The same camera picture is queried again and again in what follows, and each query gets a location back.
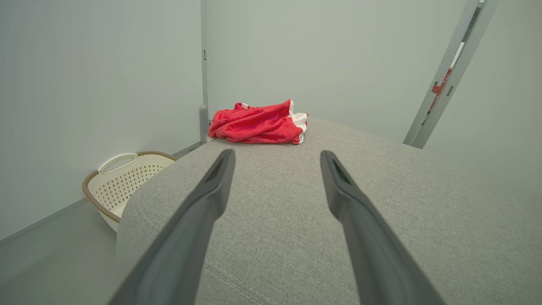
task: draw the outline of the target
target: basket rim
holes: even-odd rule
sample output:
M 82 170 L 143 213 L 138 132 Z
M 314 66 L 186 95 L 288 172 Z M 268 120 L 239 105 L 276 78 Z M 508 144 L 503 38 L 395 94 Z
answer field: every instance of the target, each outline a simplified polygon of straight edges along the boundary
M 145 155 L 158 155 L 162 157 L 166 157 L 168 159 L 171 159 L 173 161 L 176 161 L 177 158 L 173 157 L 172 155 L 166 154 L 165 152 L 156 151 L 156 150 L 147 150 L 137 153 L 138 156 L 145 156 Z M 92 195 L 92 193 L 88 190 L 88 184 L 92 180 L 92 178 L 96 177 L 98 175 L 98 171 L 93 171 L 90 175 L 88 175 L 85 180 L 83 180 L 83 193 L 85 193 L 85 196 L 91 201 L 91 203 L 94 205 L 95 208 L 98 209 L 102 214 L 105 216 L 113 219 L 116 222 L 120 222 L 120 217 L 113 214 L 111 211 L 106 209 L 103 205 L 101 205 L 96 198 Z

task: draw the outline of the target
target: gray ottoman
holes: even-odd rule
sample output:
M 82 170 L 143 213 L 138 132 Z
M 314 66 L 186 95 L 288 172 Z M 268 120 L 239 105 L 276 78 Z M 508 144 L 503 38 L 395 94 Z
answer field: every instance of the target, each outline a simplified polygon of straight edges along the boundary
M 493 188 L 423 150 L 310 118 L 305 141 L 215 139 L 137 190 L 117 252 L 134 264 L 218 154 L 236 153 L 197 304 L 356 304 L 341 225 L 327 208 L 319 154 L 332 150 L 449 303 L 539 304 L 542 204 Z

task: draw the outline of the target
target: floor trim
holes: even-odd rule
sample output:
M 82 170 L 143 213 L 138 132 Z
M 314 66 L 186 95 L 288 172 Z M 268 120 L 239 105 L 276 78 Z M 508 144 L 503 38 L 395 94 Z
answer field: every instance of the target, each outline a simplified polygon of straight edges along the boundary
M 179 158 L 187 155 L 189 152 L 193 151 L 194 149 L 196 149 L 196 148 L 198 148 L 200 146 L 201 146 L 201 142 L 192 144 L 192 145 L 188 146 L 187 148 L 182 149 L 182 150 L 174 153 L 172 156 L 179 159 Z M 25 233 L 33 230 L 34 228 L 39 227 L 40 225 L 50 221 L 51 219 L 56 218 L 59 215 L 62 215 L 64 213 L 68 212 L 69 210 L 71 210 L 71 209 L 73 209 L 73 208 L 75 208 L 75 207 L 77 207 L 77 206 L 79 206 L 79 205 L 81 205 L 83 203 L 86 203 L 86 202 L 90 203 L 89 199 L 85 197 L 85 198 L 83 198 L 83 199 L 81 199 L 81 200 L 79 200 L 79 201 L 77 201 L 77 202 L 75 202 L 75 203 L 73 203 L 73 204 L 71 204 L 71 205 L 69 205 L 69 206 L 67 206 L 67 207 L 65 207 L 65 208 L 63 208 L 63 209 L 61 209 L 61 210 L 47 216 L 47 217 L 45 217 L 45 218 L 43 218 L 42 220 L 40 220 L 40 221 L 38 221 L 38 222 L 36 222 L 34 224 L 29 225 L 28 227 L 26 227 L 26 228 L 14 233 L 14 234 L 8 236 L 8 237 L 0 240 L 0 246 L 3 246 L 4 244 L 9 243 L 10 241 L 18 238 L 19 236 L 24 235 Z

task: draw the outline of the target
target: crumpled red fabric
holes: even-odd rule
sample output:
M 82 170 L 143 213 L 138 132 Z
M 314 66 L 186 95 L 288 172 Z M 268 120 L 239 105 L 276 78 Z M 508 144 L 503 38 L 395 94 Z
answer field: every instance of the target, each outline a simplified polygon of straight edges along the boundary
M 211 138 L 225 138 L 230 142 L 301 144 L 307 130 L 306 113 L 293 113 L 294 102 L 250 107 L 237 103 L 233 110 L 217 111 L 209 127 Z

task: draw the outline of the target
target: basket handle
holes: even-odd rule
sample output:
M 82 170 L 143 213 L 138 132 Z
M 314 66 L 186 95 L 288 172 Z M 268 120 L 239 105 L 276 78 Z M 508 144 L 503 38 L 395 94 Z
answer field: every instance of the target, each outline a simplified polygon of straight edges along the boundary
M 136 159 L 137 159 L 138 155 L 137 154 L 120 154 L 118 156 L 114 156 L 112 157 L 111 159 L 107 160 L 104 164 L 102 164 L 102 166 L 100 166 L 100 168 L 98 169 L 98 173 L 102 174 L 102 175 L 107 175 L 109 173 L 112 173 L 114 171 L 116 171 L 117 169 L 121 169 L 123 168 L 124 166 L 127 166 L 131 163 L 133 163 Z M 108 171 L 104 171 L 104 169 L 110 165 L 111 163 L 117 161 L 117 160 L 120 160 L 120 159 L 124 159 L 124 158 L 132 158 L 131 161 L 129 161 L 128 163 L 125 163 L 115 169 L 112 169 L 112 170 L 108 170 Z

